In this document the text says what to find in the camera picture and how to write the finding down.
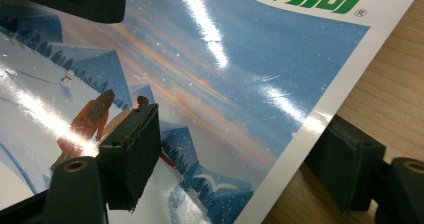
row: screw hole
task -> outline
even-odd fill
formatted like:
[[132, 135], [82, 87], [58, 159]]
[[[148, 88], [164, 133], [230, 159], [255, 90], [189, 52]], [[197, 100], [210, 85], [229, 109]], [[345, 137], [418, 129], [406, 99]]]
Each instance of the screw hole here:
[[69, 163], [68, 165], [65, 166], [65, 171], [67, 172], [77, 172], [80, 171], [82, 169], [84, 169], [87, 166], [87, 162], [86, 161], [74, 161], [72, 163]]
[[424, 174], [424, 165], [419, 162], [408, 161], [405, 162], [403, 165], [405, 165], [405, 167], [411, 171]]

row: wooden table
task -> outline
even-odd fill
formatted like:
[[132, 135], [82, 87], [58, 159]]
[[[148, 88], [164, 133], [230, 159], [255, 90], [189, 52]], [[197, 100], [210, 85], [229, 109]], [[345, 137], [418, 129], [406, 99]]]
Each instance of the wooden table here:
[[[424, 161], [424, 0], [415, 0], [338, 114], [387, 147], [385, 161]], [[303, 164], [265, 224], [374, 223], [368, 212], [342, 214]]]

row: printed poster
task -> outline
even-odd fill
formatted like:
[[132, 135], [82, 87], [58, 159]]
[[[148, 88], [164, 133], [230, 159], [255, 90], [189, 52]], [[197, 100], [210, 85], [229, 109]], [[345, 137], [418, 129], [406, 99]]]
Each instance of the printed poster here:
[[0, 0], [1, 208], [157, 103], [174, 166], [110, 222], [261, 222], [412, 1], [127, 0], [99, 24]]

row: bird illustration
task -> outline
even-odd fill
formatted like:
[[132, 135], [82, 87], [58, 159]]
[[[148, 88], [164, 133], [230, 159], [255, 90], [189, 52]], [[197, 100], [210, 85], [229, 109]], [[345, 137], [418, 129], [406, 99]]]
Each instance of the bird illustration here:
[[218, 190], [220, 190], [220, 189], [235, 189], [235, 190], [238, 190], [238, 187], [236, 187], [236, 186], [234, 186], [234, 185], [232, 185], [232, 184], [230, 184], [230, 183], [219, 183], [219, 184], [217, 184], [216, 182], [215, 182], [215, 179], [212, 177], [212, 176], [210, 176], [210, 175], [207, 175], [207, 174], [200, 174], [200, 175], [196, 175], [196, 176], [194, 176], [194, 177], [197, 177], [197, 178], [205, 178], [206, 180], [208, 180], [209, 181], [209, 183], [211, 184], [211, 186], [212, 186], [212, 190], [214, 191], [214, 192], [216, 192], [216, 191], [218, 191]]
[[142, 80], [142, 79], [146, 79], [146, 78], [144, 78], [144, 77], [141, 77], [141, 76], [139, 76], [139, 75], [133, 75], [133, 77], [135, 77], [135, 78], [137, 78], [137, 80]]

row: cartoon figure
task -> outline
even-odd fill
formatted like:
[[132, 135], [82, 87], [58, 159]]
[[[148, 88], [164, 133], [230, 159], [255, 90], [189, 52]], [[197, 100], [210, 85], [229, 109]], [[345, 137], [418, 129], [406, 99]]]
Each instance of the cartoon figure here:
[[149, 105], [149, 99], [147, 99], [147, 97], [145, 96], [138, 96], [137, 97], [137, 108], [141, 107], [141, 106], [146, 106]]
[[[114, 98], [113, 91], [107, 90], [96, 100], [89, 101], [72, 121], [70, 131], [82, 141], [89, 141], [97, 131], [96, 141], [100, 141]], [[83, 152], [83, 147], [78, 144], [77, 140], [69, 139], [66, 136], [60, 137], [57, 144], [62, 150], [62, 155], [50, 167], [52, 171], [62, 162], [79, 157]]]
[[75, 73], [72, 70], [69, 70], [65, 76], [60, 79], [60, 85], [63, 87], [70, 87], [72, 84], [72, 79], [74, 79]]

